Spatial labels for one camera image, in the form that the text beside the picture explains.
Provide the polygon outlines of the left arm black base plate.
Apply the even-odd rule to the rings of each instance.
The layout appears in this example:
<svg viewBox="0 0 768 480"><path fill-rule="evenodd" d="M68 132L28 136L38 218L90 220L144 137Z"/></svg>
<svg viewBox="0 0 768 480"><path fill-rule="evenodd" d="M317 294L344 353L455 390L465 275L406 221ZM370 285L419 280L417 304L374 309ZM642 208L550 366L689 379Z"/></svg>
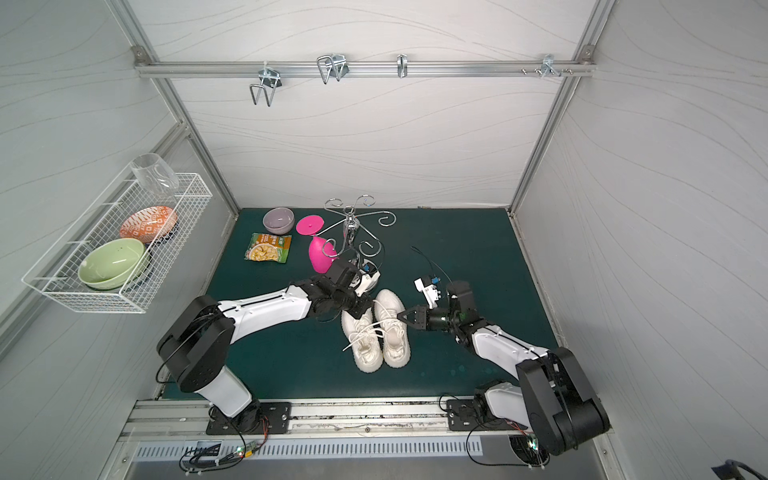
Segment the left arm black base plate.
<svg viewBox="0 0 768 480"><path fill-rule="evenodd" d="M208 410L207 435L256 435L266 432L285 434L291 419L290 402L259 402L249 404L241 413L227 417L218 407Z"/></svg>

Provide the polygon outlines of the white shoelace of shoe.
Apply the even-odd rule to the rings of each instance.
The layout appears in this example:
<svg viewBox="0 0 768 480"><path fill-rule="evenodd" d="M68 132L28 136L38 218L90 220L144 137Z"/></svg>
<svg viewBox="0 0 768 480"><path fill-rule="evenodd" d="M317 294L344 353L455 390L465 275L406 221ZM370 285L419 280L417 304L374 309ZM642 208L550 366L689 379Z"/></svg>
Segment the white shoelace of shoe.
<svg viewBox="0 0 768 480"><path fill-rule="evenodd" d="M402 301L391 291L382 291L374 300L375 317L390 344L399 343L405 333L405 324L398 319L398 314L404 311Z"/></svg>
<svg viewBox="0 0 768 480"><path fill-rule="evenodd" d="M367 339L369 336L375 338L382 338L384 331L378 327L377 323L363 328L361 331L354 331L349 337L349 343L343 348L344 351L358 344L360 341Z"/></svg>

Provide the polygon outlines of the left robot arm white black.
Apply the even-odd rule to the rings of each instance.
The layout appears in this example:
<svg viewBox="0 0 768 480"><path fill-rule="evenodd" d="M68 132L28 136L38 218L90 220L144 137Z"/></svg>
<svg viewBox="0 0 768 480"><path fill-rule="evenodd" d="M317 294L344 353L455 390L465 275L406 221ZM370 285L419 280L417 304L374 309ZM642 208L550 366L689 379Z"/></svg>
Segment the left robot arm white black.
<svg viewBox="0 0 768 480"><path fill-rule="evenodd" d="M228 301L199 296L159 340L157 353L180 391L196 393L225 417L235 418L258 402L226 365L232 344L276 325L334 310L359 319L372 307L371 291L380 276L369 261L359 267L336 260L327 272L275 292Z"/></svg>

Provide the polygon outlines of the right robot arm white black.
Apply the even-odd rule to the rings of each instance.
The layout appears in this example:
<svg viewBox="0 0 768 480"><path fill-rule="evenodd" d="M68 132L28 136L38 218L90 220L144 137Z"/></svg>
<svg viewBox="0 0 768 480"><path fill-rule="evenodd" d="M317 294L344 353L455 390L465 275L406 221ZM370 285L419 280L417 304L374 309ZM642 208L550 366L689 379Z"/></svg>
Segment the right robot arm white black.
<svg viewBox="0 0 768 480"><path fill-rule="evenodd" d="M560 455L608 432L609 416L574 353L546 349L504 331L482 317L466 281L448 284L445 308L436 277L420 277L415 288L427 301L398 315L408 326L450 333L457 344L512 375L480 393L493 418L528 427L538 445Z"/></svg>

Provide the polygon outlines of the white knit sneaker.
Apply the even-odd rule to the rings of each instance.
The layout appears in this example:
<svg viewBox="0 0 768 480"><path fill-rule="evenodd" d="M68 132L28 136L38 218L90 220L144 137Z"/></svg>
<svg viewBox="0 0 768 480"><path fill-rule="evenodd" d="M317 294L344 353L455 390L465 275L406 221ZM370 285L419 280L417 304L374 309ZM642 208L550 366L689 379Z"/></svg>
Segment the white knit sneaker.
<svg viewBox="0 0 768 480"><path fill-rule="evenodd" d="M389 289L378 292L373 301L373 313L382 331L383 358L392 368L405 367L411 358L407 325L398 315L405 312L400 298Z"/></svg>
<svg viewBox="0 0 768 480"><path fill-rule="evenodd" d="M341 314L341 325L348 343L349 337L354 331L361 331L367 326L374 324L373 313L368 309L360 318L354 318L349 312L343 311ZM379 338L369 336L358 344L347 349L352 351L354 362L363 373L373 373L383 364L383 353Z"/></svg>

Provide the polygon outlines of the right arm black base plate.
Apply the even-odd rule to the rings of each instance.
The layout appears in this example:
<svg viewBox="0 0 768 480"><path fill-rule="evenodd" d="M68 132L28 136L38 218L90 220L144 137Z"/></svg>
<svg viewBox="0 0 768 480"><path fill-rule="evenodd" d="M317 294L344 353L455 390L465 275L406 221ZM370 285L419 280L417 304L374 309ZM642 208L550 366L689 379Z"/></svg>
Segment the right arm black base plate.
<svg viewBox="0 0 768 480"><path fill-rule="evenodd" d="M448 429L452 432L474 431L512 431L520 433L522 424L495 417L490 410L477 399L460 399L449 396L439 401L441 410L446 414Z"/></svg>

